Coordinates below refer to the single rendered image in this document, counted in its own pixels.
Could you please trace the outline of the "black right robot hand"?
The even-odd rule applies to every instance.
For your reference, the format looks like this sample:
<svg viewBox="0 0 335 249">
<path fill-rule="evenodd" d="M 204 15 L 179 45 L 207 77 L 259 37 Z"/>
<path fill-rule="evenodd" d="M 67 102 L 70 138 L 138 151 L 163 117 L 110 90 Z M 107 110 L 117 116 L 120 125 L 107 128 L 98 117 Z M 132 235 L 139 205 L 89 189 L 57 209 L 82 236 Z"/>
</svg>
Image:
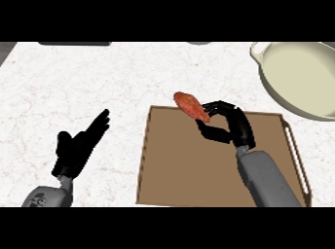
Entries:
<svg viewBox="0 0 335 249">
<path fill-rule="evenodd" d="M 209 117 L 219 115 L 225 118 L 228 129 L 206 125 L 201 120 L 196 120 L 196 126 L 204 139 L 229 144 L 235 147 L 255 147 L 250 123 L 241 109 L 224 102 L 213 101 L 201 105 L 203 112 Z"/>
</svg>

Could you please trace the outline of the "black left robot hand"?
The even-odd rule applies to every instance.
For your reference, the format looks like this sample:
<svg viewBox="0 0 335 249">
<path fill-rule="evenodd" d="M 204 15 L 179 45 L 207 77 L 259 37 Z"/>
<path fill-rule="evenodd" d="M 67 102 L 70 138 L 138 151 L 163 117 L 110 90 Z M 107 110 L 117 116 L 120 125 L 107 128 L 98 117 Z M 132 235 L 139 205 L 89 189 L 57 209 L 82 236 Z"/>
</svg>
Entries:
<svg viewBox="0 0 335 249">
<path fill-rule="evenodd" d="M 57 134 L 57 160 L 51 175 L 54 177 L 66 176 L 75 179 L 82 170 L 89 158 L 92 149 L 103 137 L 108 128 L 108 110 L 104 109 L 92 120 L 85 131 L 80 131 L 76 136 L 72 136 L 67 131 L 60 131 Z"/>
</svg>

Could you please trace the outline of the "orange sweet potato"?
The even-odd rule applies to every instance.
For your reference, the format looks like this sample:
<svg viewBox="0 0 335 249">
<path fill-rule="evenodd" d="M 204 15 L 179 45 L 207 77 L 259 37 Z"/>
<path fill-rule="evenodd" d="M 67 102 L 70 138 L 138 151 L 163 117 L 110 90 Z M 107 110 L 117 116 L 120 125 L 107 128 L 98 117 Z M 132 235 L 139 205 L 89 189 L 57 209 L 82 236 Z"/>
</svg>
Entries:
<svg viewBox="0 0 335 249">
<path fill-rule="evenodd" d="M 200 120 L 204 123 L 209 122 L 209 116 L 203 111 L 201 105 L 199 104 L 199 101 L 191 94 L 178 91 L 173 93 L 173 100 L 182 112 L 193 119 Z"/>
</svg>

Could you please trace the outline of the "brown wooden tray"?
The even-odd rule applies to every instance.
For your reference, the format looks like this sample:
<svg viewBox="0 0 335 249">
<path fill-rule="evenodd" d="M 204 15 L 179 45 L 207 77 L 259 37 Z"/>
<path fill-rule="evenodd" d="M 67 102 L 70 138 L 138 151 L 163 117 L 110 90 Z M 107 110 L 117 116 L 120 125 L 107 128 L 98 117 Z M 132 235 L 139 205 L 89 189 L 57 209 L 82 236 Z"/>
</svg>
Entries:
<svg viewBox="0 0 335 249">
<path fill-rule="evenodd" d="M 311 191 L 294 137 L 283 116 L 246 113 L 255 148 L 278 166 L 300 205 L 311 206 Z M 235 147 L 206 140 L 194 120 L 175 107 L 148 109 L 137 203 L 166 206 L 252 206 L 241 181 Z"/>
</svg>

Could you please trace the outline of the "cream pot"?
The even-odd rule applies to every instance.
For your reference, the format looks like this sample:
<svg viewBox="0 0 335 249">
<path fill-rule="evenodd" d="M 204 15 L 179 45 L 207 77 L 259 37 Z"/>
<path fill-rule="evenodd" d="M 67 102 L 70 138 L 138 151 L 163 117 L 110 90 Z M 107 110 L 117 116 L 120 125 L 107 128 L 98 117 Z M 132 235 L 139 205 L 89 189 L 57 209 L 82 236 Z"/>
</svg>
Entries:
<svg viewBox="0 0 335 249">
<path fill-rule="evenodd" d="M 320 42 L 271 42 L 250 58 L 278 105 L 314 121 L 335 122 L 335 49 Z"/>
</svg>

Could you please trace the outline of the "dark grey flat object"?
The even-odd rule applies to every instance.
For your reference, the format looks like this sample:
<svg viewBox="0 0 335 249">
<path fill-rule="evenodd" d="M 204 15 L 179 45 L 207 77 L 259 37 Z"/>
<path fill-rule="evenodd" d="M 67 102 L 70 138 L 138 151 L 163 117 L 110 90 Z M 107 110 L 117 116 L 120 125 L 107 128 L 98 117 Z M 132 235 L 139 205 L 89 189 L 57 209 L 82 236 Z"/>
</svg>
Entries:
<svg viewBox="0 0 335 249">
<path fill-rule="evenodd" d="M 110 46 L 111 42 L 38 42 L 42 46 Z"/>
</svg>

